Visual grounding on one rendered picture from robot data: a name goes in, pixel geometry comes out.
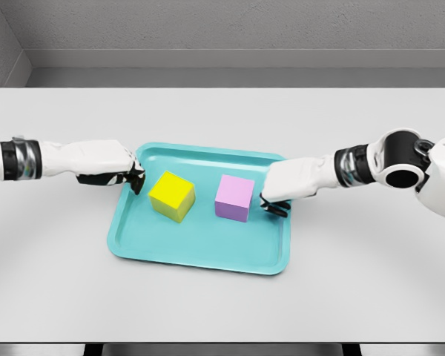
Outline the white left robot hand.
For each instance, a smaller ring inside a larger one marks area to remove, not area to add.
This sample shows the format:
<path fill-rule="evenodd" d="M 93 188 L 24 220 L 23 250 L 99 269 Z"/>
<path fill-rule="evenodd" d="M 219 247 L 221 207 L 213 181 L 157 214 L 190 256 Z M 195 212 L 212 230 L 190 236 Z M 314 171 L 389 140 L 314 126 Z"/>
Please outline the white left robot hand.
<path fill-rule="evenodd" d="M 110 186 L 127 183 L 138 195 L 145 183 L 145 169 L 134 153 L 116 140 L 74 142 L 63 147 L 65 167 L 83 185 Z"/>

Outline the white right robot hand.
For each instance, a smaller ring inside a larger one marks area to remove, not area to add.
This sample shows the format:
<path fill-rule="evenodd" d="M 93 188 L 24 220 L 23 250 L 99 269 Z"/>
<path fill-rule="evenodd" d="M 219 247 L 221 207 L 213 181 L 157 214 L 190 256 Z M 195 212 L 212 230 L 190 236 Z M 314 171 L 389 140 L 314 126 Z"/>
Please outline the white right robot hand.
<path fill-rule="evenodd" d="M 312 197 L 320 189 L 322 162 L 321 159 L 299 158 L 272 163 L 260 192 L 260 207 L 287 218 L 292 200 Z"/>

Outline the pink cube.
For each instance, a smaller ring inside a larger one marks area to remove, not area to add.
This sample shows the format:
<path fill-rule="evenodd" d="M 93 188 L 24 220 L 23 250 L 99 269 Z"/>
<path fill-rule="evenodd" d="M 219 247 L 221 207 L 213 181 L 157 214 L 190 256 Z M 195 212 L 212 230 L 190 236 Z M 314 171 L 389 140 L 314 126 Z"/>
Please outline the pink cube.
<path fill-rule="evenodd" d="M 255 181 L 223 174 L 214 200 L 218 217 L 246 223 Z"/>

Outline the yellow cube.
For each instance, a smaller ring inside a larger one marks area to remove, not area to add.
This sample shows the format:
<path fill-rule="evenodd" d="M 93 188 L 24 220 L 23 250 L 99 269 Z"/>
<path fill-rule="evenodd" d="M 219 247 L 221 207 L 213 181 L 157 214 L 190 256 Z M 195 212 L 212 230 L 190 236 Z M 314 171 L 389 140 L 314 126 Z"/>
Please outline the yellow cube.
<path fill-rule="evenodd" d="M 153 209 L 167 218 L 181 223 L 196 200 L 192 182 L 165 171 L 149 191 Z"/>

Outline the teal tray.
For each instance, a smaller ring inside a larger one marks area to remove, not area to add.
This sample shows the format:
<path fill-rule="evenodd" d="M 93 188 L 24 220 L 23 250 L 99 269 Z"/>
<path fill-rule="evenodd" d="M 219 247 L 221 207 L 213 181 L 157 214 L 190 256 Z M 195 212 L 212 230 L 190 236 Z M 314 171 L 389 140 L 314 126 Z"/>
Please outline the teal tray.
<path fill-rule="evenodd" d="M 117 257 L 155 263 L 275 275 L 290 257 L 291 220 L 260 207 L 259 194 L 278 154 L 151 142 L 136 157 L 146 170 L 140 194 L 122 189 L 108 232 Z M 181 223 L 153 210 L 148 192 L 165 171 L 195 185 L 196 202 Z M 248 221 L 217 217 L 214 200 L 222 175 L 254 181 Z"/>

